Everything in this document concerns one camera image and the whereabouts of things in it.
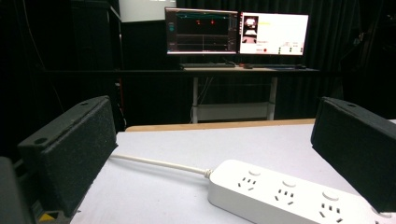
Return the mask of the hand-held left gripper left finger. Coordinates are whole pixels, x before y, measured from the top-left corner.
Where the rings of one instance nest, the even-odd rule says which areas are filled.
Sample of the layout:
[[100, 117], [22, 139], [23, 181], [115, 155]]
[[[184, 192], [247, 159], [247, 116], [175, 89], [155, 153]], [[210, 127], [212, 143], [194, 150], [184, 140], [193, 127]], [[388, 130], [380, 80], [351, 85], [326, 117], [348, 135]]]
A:
[[23, 163], [36, 174], [43, 207], [72, 217], [117, 147], [107, 96], [68, 109], [18, 144]]

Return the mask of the black keyboard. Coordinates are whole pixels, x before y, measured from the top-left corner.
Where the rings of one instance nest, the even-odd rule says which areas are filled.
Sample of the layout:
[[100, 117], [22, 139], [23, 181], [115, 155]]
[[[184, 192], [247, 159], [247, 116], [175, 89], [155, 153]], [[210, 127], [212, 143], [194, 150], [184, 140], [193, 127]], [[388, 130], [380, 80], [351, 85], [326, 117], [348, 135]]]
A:
[[215, 68], [235, 68], [234, 64], [228, 63], [181, 63], [183, 69], [215, 69]]

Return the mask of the white-legged monitor desk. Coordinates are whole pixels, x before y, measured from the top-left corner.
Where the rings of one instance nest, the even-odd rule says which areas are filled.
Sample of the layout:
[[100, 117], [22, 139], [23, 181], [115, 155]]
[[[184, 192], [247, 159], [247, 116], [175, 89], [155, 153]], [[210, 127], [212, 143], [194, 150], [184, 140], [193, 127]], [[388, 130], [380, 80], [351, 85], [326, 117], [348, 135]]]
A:
[[316, 113], [312, 76], [289, 68], [188, 68], [192, 78], [190, 122], [305, 119]]

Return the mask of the dark cabinet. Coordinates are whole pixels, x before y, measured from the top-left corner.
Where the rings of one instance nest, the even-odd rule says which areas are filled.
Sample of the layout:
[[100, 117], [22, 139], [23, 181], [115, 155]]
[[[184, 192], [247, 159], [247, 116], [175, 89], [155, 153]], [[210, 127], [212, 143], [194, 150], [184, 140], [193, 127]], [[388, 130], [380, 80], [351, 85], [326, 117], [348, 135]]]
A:
[[121, 18], [108, 0], [71, 0], [78, 70], [123, 68]]

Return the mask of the white power strip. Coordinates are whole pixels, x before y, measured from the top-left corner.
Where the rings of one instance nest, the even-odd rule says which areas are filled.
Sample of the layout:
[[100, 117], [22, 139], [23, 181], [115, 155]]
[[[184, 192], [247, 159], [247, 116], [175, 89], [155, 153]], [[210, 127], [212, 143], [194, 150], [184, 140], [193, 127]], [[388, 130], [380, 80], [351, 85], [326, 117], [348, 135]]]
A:
[[255, 224], [396, 224], [359, 195], [235, 160], [211, 173], [208, 200]]

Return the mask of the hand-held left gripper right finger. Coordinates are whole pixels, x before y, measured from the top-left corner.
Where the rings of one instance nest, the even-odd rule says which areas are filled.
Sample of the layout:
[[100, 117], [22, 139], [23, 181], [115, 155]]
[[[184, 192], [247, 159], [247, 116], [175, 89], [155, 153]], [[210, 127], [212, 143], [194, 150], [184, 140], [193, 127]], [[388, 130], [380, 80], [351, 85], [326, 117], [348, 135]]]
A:
[[323, 97], [313, 149], [376, 211], [396, 213], [396, 124], [339, 99]]

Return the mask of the white-screen computer monitor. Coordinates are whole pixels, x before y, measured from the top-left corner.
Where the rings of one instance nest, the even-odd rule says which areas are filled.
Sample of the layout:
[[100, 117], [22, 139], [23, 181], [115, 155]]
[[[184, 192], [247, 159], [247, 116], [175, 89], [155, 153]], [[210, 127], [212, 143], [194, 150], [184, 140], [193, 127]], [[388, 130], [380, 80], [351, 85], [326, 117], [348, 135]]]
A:
[[240, 54], [303, 56], [309, 16], [240, 13]]

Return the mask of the dark-screen computer monitor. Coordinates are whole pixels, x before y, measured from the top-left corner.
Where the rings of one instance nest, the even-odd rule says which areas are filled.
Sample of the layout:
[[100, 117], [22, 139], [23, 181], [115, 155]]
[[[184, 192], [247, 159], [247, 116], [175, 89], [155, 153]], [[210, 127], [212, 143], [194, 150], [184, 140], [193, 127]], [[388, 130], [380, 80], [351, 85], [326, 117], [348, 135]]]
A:
[[166, 7], [167, 54], [235, 54], [238, 12]]

